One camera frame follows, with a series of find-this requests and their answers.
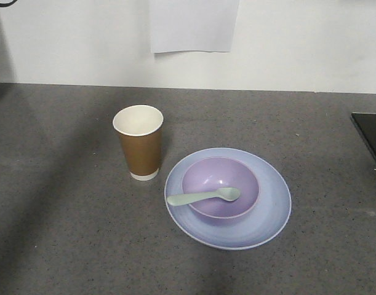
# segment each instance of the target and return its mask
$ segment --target paper sheet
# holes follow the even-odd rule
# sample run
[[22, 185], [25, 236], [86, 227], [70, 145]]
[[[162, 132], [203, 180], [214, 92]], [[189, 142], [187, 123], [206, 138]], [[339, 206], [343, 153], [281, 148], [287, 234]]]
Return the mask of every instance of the paper sheet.
[[229, 52], [239, 0], [150, 0], [151, 52]]

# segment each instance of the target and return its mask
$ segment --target brown paper cup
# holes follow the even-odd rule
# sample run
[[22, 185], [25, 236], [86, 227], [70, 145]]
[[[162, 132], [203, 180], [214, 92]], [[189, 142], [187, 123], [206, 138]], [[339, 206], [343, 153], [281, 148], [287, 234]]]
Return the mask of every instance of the brown paper cup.
[[134, 179], [150, 180], [158, 174], [162, 124], [162, 113], [152, 106], [129, 106], [115, 115], [113, 126]]

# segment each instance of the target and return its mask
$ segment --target blue plate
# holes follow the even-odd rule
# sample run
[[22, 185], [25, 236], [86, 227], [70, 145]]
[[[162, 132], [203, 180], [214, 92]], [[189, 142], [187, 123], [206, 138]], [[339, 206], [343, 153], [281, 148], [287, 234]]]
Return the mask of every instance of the blue plate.
[[[260, 193], [253, 210], [239, 218], [219, 220], [202, 216], [189, 205], [167, 203], [167, 196], [183, 193], [182, 178], [190, 165], [207, 157], [238, 160], [255, 173]], [[182, 231], [200, 243], [223, 250], [245, 250], [272, 240], [287, 224], [292, 209], [287, 184], [274, 167], [256, 155], [225, 147], [204, 149], [179, 161], [167, 177], [164, 197]]]

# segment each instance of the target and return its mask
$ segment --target bowl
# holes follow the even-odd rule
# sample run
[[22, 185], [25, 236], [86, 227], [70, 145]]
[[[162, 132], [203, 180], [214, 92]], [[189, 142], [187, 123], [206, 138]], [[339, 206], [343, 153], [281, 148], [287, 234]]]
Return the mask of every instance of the bowl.
[[237, 218], [253, 209], [259, 195], [256, 176], [242, 162], [227, 157], [208, 157], [192, 164], [183, 175], [184, 194], [236, 187], [241, 196], [233, 202], [221, 198], [189, 204], [197, 213], [218, 219]]

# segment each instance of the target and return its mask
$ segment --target mint green spoon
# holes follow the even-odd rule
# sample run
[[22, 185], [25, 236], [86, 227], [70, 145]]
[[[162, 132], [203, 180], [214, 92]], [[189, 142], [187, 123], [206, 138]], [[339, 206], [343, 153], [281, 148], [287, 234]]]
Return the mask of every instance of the mint green spoon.
[[167, 203], [172, 206], [180, 206], [211, 198], [221, 198], [223, 200], [232, 202], [237, 200], [240, 195], [240, 190], [235, 187], [222, 187], [213, 192], [170, 195], [167, 197]]

